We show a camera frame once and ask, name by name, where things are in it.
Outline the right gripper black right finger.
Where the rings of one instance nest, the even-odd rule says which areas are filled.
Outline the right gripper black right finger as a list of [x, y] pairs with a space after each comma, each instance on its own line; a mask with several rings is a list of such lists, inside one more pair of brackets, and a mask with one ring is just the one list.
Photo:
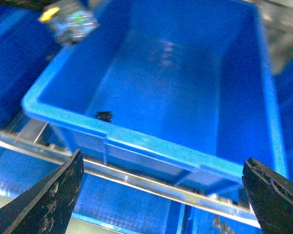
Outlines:
[[293, 234], [293, 182], [252, 157], [242, 182], [263, 233]]

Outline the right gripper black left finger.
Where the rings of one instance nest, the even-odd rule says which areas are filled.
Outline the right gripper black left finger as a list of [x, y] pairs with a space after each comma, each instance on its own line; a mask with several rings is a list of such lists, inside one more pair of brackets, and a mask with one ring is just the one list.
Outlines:
[[76, 150], [63, 165], [0, 208], [0, 234], [65, 233], [83, 175], [83, 154]]

